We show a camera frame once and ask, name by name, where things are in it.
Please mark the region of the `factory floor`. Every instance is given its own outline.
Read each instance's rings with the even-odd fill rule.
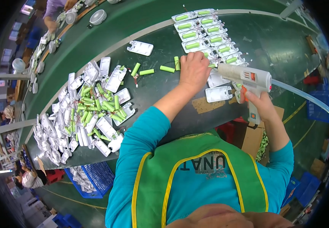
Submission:
[[[314,89],[302,82],[295,87],[305,92]],[[304,171],[310,170],[314,159],[319,158],[323,141],[328,136],[329,124],[308,120],[305,99],[289,91],[285,91],[272,102],[285,109],[283,121],[294,146],[293,176],[300,179]],[[108,161],[108,165],[115,174],[116,160]],[[62,214],[72,214],[83,227],[105,227],[110,190],[103,199],[85,199],[67,176],[58,183],[35,190],[49,208]]]

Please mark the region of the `cardboard box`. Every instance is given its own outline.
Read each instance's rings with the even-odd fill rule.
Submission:
[[[324,172],[324,168],[325,168],[324,162],[315,158],[310,168],[310,173],[320,179]]]
[[[275,109],[282,120],[284,109],[277,106],[275,106]],[[247,127],[247,125],[243,123],[235,123],[235,126],[236,130],[234,133],[233,145],[252,155],[253,158],[256,158],[262,141],[264,123],[261,122],[256,129]]]

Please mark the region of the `woman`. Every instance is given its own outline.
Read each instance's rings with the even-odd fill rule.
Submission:
[[[48,179],[43,171],[36,170],[35,173],[30,171],[26,166],[22,166],[21,169],[22,171],[20,171],[19,175],[15,177],[15,185],[18,188],[38,188],[48,183]]]
[[[293,171],[293,147],[267,93],[245,94],[265,123],[272,151],[266,167],[214,131],[156,147],[204,87],[208,65],[202,52],[182,56],[179,85],[127,130],[109,195],[108,228],[292,226],[276,213]]]

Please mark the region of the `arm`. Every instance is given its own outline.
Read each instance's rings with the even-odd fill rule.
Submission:
[[[200,51],[181,57],[181,74],[178,86],[156,102],[157,107],[170,122],[181,109],[197,94],[208,80],[211,68],[209,60]]]
[[[258,114],[264,122],[271,152],[284,148],[290,141],[290,138],[286,133],[282,120],[276,113],[268,93],[262,92],[261,97],[258,98],[253,93],[247,91],[245,96],[256,106]]]
[[[53,21],[51,16],[44,17],[44,24],[47,26],[50,33],[53,33],[57,29],[57,23]]]
[[[257,107],[266,128],[271,147],[270,163],[266,167],[272,169],[272,179],[283,180],[282,184],[286,187],[294,169],[294,151],[282,120],[277,115],[268,93],[262,92],[260,98],[251,92],[246,92],[245,96]]]
[[[126,131],[109,195],[105,216],[107,227],[126,221],[125,213],[120,212],[130,211],[134,182],[142,157],[155,150],[177,113],[203,88],[211,71],[208,65],[209,61],[202,52],[182,56],[179,85],[149,107]]]

